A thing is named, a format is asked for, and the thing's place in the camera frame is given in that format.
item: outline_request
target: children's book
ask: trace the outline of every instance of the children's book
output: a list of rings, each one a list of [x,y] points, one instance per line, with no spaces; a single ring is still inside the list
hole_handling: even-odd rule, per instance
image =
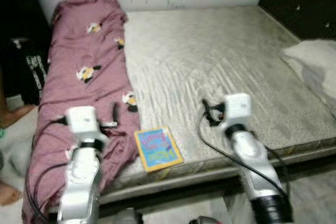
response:
[[[135,140],[147,172],[180,164],[183,158],[168,127],[136,131]]]

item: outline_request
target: pillow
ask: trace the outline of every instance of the pillow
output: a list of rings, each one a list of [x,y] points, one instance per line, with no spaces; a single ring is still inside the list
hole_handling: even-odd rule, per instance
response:
[[[336,41],[305,40],[284,53],[282,59],[336,117]]]

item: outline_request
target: mattress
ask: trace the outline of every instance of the mattress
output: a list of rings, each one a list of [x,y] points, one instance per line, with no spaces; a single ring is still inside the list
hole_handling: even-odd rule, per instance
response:
[[[298,40],[258,7],[128,15],[125,52],[141,127],[168,126],[184,163],[146,173],[138,158],[105,191],[103,204],[234,173],[197,137],[201,98],[215,104],[229,93],[250,94],[249,128],[285,159],[335,152],[335,119],[279,58]],[[230,152],[219,129],[201,127],[208,141]]]

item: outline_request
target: black cloth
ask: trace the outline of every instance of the black cloth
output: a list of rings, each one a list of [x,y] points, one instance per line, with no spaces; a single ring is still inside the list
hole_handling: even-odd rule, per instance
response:
[[[7,97],[38,104],[47,71],[51,31],[38,0],[1,0],[0,67]],[[13,42],[21,41],[21,49]]]
[[[21,94],[25,104],[39,104],[48,70],[47,51],[33,40],[11,40],[2,50],[6,97]]]

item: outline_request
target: cartoon print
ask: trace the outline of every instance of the cartoon print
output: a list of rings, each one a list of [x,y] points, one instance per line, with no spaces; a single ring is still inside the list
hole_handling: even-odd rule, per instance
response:
[[[125,40],[123,40],[121,38],[116,38],[116,39],[114,39],[114,41],[117,42],[119,50],[124,48]]]
[[[101,69],[101,66],[94,66],[93,68],[84,66],[76,73],[76,76],[79,80],[87,83],[89,80],[91,80],[94,71],[99,69]]]
[[[135,94],[133,91],[130,91],[127,94],[123,94],[122,102],[129,105],[127,108],[128,111],[133,113],[138,111],[137,100],[135,99]]]
[[[101,25],[98,23],[91,23],[87,28],[87,33],[97,33],[101,29]]]

